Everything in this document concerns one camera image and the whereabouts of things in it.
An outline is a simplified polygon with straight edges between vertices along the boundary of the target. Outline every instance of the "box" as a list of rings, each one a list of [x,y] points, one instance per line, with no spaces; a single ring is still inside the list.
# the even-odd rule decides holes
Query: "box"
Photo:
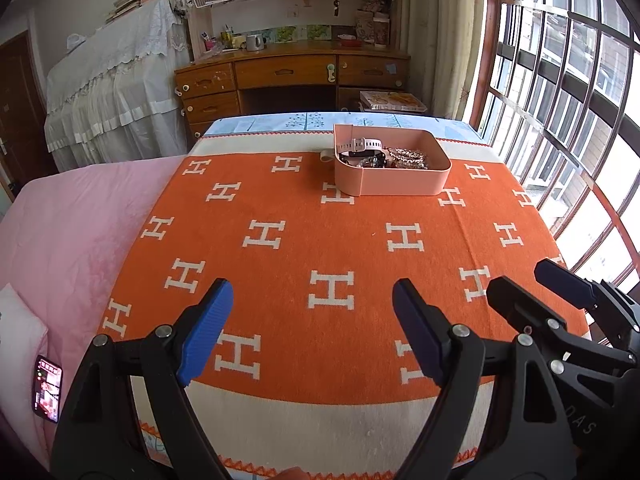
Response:
[[[414,95],[405,92],[360,92],[360,101],[365,110],[385,112],[414,112],[423,114],[427,107]]]
[[[378,139],[388,148],[420,150],[429,158],[429,170],[356,168],[343,163],[336,146],[351,139]],[[451,171],[451,161],[444,150],[425,130],[375,128],[373,126],[334,126],[335,185],[351,196],[434,196],[442,192]]]

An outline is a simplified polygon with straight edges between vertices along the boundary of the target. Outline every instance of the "wooden desk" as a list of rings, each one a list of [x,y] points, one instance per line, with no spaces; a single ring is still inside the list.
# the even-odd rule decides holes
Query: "wooden desk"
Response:
[[[269,44],[192,63],[175,72],[197,138],[224,117],[278,112],[359,111],[360,91],[406,87],[409,56],[333,41]]]

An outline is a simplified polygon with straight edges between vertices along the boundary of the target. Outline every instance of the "window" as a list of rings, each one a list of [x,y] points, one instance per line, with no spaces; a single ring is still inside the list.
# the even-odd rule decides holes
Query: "window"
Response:
[[[482,138],[527,189],[569,268],[627,292],[640,270],[640,153],[628,143],[628,120],[640,127],[640,40],[617,0],[516,1],[502,4],[500,42],[541,61],[498,57]]]

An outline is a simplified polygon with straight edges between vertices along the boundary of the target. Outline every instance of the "pillow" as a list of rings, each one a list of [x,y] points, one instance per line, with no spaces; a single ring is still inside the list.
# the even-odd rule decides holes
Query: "pillow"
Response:
[[[44,420],[31,409],[33,366],[47,353],[47,327],[10,283],[0,290],[0,411],[25,447],[47,469]]]

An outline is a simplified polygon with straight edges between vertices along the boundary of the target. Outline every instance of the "white watch strap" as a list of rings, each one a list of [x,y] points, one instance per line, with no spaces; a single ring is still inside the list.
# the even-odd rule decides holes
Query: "white watch strap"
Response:
[[[351,139],[351,142],[346,142],[345,144],[338,144],[335,149],[341,155],[349,152],[366,152],[368,150],[382,152],[382,142],[377,139],[365,139],[361,137],[359,139]]]

